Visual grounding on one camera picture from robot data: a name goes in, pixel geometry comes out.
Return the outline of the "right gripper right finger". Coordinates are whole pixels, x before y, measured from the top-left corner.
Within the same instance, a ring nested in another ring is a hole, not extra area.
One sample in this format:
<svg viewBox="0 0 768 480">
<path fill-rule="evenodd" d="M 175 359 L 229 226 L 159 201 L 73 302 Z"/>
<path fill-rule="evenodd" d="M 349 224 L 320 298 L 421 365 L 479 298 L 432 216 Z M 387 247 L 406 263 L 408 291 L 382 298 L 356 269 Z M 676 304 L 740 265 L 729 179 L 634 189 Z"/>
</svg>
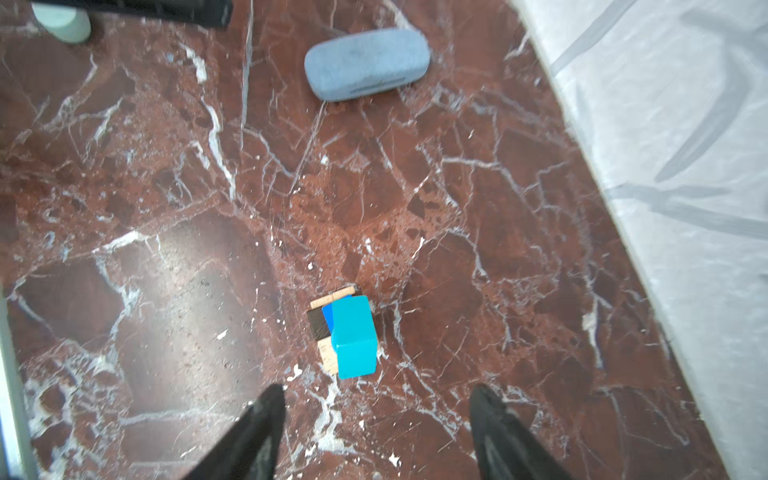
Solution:
<svg viewBox="0 0 768 480">
<path fill-rule="evenodd" d="M 572 479 L 488 386 L 473 387 L 469 410 L 482 479 Z"/>
</svg>

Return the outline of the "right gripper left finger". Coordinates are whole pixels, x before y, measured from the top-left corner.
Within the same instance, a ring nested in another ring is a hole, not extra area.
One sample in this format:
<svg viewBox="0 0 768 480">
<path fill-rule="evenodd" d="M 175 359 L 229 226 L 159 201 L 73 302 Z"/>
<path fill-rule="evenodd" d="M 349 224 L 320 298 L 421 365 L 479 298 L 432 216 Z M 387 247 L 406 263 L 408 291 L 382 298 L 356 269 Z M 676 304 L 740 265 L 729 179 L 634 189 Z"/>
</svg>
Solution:
<svg viewBox="0 0 768 480">
<path fill-rule="evenodd" d="M 184 480 L 274 479 L 285 419 L 283 386 L 271 384 Z"/>
</svg>

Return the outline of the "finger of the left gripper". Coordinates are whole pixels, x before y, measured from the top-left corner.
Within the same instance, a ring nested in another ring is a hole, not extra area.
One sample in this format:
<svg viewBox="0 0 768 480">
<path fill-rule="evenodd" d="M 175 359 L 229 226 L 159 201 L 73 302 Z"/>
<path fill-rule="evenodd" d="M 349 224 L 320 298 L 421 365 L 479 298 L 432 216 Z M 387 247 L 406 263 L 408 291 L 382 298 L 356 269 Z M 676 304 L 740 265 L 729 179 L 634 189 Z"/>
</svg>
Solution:
<svg viewBox="0 0 768 480">
<path fill-rule="evenodd" d="M 226 28 L 233 13 L 232 0 L 44 0 L 43 3 L 205 28 Z"/>
</svg>

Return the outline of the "light wood block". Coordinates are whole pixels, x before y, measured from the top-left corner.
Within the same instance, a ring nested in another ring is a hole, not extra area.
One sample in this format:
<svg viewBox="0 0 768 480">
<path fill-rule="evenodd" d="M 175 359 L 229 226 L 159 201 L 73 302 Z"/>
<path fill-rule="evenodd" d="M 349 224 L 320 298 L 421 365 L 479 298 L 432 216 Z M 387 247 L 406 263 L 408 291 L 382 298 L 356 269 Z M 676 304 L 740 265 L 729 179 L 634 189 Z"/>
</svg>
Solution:
<svg viewBox="0 0 768 480">
<path fill-rule="evenodd" d="M 356 291 L 357 291 L 357 288 L 354 285 L 346 286 L 340 290 L 337 290 L 335 292 L 332 292 L 330 294 L 327 294 L 325 296 L 312 300 L 310 302 L 310 309 L 314 310 L 316 308 L 322 308 L 323 306 L 331 304 L 336 300 L 354 295 Z"/>
<path fill-rule="evenodd" d="M 331 337 L 327 336 L 318 340 L 317 347 L 323 370 L 329 375 L 337 375 L 339 372 L 338 357 L 333 348 Z"/>
</svg>

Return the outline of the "dark brown wood block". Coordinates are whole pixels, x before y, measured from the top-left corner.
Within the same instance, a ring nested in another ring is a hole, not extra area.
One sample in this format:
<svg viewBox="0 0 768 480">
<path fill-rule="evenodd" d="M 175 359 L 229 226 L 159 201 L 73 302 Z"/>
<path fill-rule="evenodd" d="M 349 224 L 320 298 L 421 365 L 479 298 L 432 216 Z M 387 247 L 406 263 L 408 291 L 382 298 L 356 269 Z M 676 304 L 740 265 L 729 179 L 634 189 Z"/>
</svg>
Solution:
<svg viewBox="0 0 768 480">
<path fill-rule="evenodd" d="M 315 341 L 320 341 L 331 336 L 331 330 L 323 314 L 321 307 L 311 309 L 307 312 L 312 337 Z"/>
</svg>

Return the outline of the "teal triangular roof block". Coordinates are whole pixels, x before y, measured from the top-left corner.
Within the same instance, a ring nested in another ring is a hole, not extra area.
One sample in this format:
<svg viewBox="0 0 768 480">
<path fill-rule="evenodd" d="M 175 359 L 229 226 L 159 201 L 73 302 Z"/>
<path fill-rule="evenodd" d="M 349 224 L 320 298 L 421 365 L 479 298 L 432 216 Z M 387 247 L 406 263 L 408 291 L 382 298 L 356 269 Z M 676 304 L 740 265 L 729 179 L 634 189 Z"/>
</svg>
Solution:
<svg viewBox="0 0 768 480">
<path fill-rule="evenodd" d="M 331 343 L 342 380 L 373 374 L 377 368 L 378 336 L 369 300 L 348 296 L 331 304 Z"/>
</svg>

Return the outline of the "blue cube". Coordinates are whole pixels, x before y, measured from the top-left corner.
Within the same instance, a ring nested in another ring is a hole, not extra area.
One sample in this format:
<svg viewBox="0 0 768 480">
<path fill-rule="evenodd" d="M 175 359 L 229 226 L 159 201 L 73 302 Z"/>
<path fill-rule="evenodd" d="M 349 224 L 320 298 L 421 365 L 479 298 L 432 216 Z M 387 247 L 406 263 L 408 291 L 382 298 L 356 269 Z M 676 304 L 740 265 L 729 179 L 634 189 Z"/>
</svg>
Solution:
<svg viewBox="0 0 768 480">
<path fill-rule="evenodd" d="M 326 304 L 326 305 L 321 307 L 321 312 L 322 312 L 323 318 L 325 320 L 325 323 L 326 323 L 330 333 L 332 333 L 333 329 L 334 329 L 333 305 L 335 303 L 337 303 L 339 300 L 346 299 L 346 298 L 348 298 L 348 295 L 345 295 L 345 296 L 339 297 L 337 299 L 334 299 L 330 303 L 328 303 L 328 304 Z"/>
</svg>

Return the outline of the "pale green round disc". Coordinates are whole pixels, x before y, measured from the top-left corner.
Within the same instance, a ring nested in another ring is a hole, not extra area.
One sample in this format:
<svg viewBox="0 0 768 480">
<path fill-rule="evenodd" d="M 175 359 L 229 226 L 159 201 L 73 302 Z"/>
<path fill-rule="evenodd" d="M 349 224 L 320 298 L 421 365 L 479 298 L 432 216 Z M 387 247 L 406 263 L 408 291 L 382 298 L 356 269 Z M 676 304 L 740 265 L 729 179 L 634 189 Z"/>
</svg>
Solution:
<svg viewBox="0 0 768 480">
<path fill-rule="evenodd" d="M 85 10 L 33 2 L 32 11 L 40 25 L 64 43 L 83 43 L 91 35 L 91 22 Z"/>
</svg>

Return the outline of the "grey-blue glasses case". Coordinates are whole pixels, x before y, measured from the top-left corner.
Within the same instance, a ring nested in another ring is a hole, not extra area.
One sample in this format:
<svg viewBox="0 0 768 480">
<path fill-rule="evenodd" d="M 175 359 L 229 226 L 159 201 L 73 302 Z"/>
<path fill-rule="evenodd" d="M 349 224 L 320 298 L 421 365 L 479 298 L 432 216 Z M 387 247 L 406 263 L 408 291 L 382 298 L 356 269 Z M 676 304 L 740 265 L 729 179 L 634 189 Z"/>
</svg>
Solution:
<svg viewBox="0 0 768 480">
<path fill-rule="evenodd" d="M 388 28 L 317 44 L 307 52 L 304 70 L 319 99 L 339 102 L 413 83 L 426 74 L 430 60 L 421 32 Z"/>
</svg>

